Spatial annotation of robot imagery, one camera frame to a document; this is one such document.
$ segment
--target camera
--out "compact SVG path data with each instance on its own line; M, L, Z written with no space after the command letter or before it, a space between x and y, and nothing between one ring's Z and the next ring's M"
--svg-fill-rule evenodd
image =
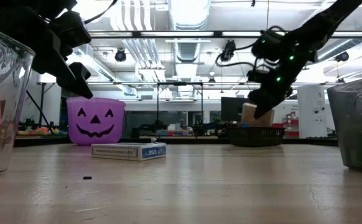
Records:
M114 56L114 59L116 59L117 62L123 62L126 60L126 53L124 52L124 49L118 49L118 52Z
M343 52L335 57L336 62L346 62L350 58L347 52Z
M222 62L229 62L232 59L235 50L235 42L233 40L228 40L223 50L223 53L220 56L220 60Z

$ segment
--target purple jack-o-lantern bucket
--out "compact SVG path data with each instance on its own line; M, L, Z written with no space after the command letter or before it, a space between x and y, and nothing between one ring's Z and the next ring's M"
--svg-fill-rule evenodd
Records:
M122 135L124 108L119 100L83 97L67 99L69 137L81 146L117 143Z

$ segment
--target transparent container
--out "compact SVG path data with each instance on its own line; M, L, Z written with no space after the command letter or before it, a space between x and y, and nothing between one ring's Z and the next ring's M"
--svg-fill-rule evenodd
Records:
M8 167L34 53L0 33L0 172Z
M345 166L362 169L362 79L327 90Z

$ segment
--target cardboard box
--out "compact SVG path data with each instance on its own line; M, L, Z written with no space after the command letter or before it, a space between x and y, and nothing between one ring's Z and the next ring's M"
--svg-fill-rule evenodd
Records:
M105 159L144 161L166 156L165 143L92 144L91 156Z
M247 124L250 127L271 127L274 120L274 110L268 111L262 115L259 119L254 119L254 112L256 112L256 105L250 103L244 103L242 109L241 123Z

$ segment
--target computer monitor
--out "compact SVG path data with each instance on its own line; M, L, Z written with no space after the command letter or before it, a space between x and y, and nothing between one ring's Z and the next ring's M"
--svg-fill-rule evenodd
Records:
M244 103L252 103L247 98L221 97L221 120L241 121Z

